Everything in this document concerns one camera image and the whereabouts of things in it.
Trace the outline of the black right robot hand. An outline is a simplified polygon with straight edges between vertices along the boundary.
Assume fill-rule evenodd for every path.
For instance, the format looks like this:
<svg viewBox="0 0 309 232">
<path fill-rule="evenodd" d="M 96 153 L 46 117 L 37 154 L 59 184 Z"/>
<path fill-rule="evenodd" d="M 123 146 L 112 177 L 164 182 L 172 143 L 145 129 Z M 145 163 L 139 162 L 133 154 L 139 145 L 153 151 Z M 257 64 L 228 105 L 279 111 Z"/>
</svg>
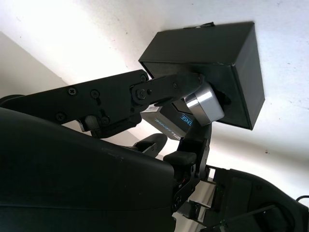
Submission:
<svg viewBox="0 0 309 232">
<path fill-rule="evenodd" d="M 166 162 L 154 135 L 132 147 L 108 137 L 151 104 L 196 92 L 197 73 L 149 79 L 143 70 L 0 100 L 3 232 L 172 232 L 200 178 L 190 146 Z"/>
</svg>

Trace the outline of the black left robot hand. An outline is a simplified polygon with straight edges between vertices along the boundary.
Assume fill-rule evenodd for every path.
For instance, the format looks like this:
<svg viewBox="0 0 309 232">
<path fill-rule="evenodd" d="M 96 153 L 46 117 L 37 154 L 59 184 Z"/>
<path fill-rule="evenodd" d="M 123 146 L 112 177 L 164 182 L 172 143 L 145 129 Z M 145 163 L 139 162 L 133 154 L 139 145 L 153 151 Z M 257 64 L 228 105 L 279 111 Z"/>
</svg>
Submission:
<svg viewBox="0 0 309 232">
<path fill-rule="evenodd" d="M 309 209 L 255 175 L 214 168 L 210 206 L 187 201 L 178 210 L 203 232 L 307 232 Z"/>
</svg>

